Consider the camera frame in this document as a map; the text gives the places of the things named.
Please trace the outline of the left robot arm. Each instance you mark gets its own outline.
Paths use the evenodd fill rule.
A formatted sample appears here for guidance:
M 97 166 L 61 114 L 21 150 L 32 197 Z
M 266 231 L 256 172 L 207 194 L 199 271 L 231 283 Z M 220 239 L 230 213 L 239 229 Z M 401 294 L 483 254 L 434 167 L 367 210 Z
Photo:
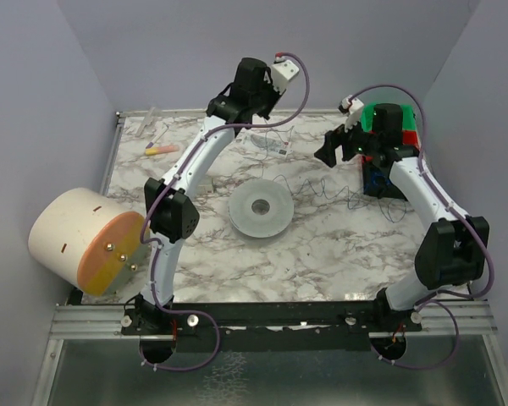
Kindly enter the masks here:
M 234 79 L 208 103 L 202 126 L 180 159 L 160 179 L 146 181 L 140 240 L 152 249 L 149 278 L 141 290 L 148 304 L 165 306 L 174 297 L 179 253 L 200 220 L 193 200 L 208 169 L 242 129 L 253 127 L 255 116 L 269 118 L 291 81 L 304 70 L 286 53 L 276 55 L 271 65 L 242 58 Z

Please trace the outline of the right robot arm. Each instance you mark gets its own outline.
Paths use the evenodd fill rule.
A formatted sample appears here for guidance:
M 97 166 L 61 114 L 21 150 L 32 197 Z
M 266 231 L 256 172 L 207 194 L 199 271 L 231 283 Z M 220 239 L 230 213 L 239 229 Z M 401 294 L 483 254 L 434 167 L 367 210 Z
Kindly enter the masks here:
M 426 229 L 413 272 L 381 294 L 388 307 L 410 310 L 441 288 L 479 279 L 489 224 L 484 217 L 470 216 L 432 178 L 417 142 L 406 141 L 403 108 L 393 103 L 374 105 L 370 129 L 362 127 L 364 105 L 359 99 L 346 97 L 339 110 L 344 122 L 325 134 L 314 156 L 329 167 L 337 163 L 338 148 L 346 161 L 366 157 L 405 196 Z

